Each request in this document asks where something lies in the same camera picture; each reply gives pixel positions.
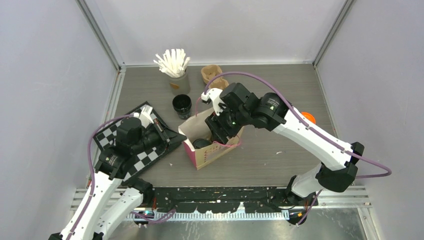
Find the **brown cardboard cup carrier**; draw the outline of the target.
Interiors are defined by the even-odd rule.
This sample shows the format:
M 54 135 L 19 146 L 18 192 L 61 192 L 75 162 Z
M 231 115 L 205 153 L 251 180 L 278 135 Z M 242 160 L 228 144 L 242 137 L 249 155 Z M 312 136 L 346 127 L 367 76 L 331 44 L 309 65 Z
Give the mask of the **brown cardboard cup carrier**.
M 210 82 L 210 80 L 212 80 L 214 77 L 221 74 L 222 72 L 223 71 L 222 71 L 221 67 L 216 65 L 216 64 L 210 64 L 210 65 L 204 66 L 200 71 L 203 82 L 205 84 L 208 84 Z M 219 77 L 216 80 L 214 80 L 209 85 L 208 88 L 209 89 L 217 88 L 217 89 L 224 90 L 228 86 L 229 86 L 229 82 L 226 79 L 224 79 L 223 77 Z

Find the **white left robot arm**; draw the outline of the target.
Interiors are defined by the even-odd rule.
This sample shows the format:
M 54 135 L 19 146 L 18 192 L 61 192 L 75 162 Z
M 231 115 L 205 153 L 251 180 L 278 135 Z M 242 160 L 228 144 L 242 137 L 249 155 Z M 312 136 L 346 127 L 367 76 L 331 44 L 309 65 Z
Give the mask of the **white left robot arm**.
M 101 151 L 96 164 L 88 161 L 91 182 L 66 227 L 49 236 L 51 240 L 107 240 L 136 207 L 148 207 L 155 198 L 151 183 L 139 178 L 146 151 L 159 157 L 174 150 L 187 138 L 149 114 L 127 114 L 101 124 L 91 139 L 106 125 L 120 121 L 114 144 Z

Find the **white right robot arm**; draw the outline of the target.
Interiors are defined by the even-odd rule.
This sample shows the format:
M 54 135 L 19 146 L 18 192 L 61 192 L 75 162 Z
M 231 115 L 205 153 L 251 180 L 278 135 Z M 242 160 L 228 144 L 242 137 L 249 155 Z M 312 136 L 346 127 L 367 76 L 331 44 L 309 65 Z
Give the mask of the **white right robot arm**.
M 252 125 L 292 140 L 320 160 L 315 168 L 290 179 L 285 198 L 291 205 L 321 189 L 342 193 L 355 180 L 358 160 L 347 153 L 354 146 L 316 126 L 276 93 L 258 98 L 241 83 L 232 83 L 224 90 L 210 88 L 200 98 L 212 104 L 213 113 L 205 122 L 219 143 L 227 143 L 242 127 Z

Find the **paper bag with pink handles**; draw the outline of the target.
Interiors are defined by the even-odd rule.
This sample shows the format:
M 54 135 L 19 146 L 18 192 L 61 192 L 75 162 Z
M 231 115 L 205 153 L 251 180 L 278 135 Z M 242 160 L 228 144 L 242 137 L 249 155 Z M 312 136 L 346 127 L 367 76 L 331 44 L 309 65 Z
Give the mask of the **paper bag with pink handles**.
M 232 151 L 242 143 L 241 136 L 244 131 L 243 127 L 235 137 L 230 138 L 225 144 L 212 140 L 212 133 L 205 123 L 205 120 L 213 112 L 213 108 L 201 112 L 197 111 L 193 116 L 189 117 L 178 126 L 178 133 L 186 136 L 186 140 L 183 141 L 185 152 L 197 170 L 214 162 L 216 159 Z M 201 149 L 195 149 L 192 143 L 199 138 L 211 140 L 212 144 Z

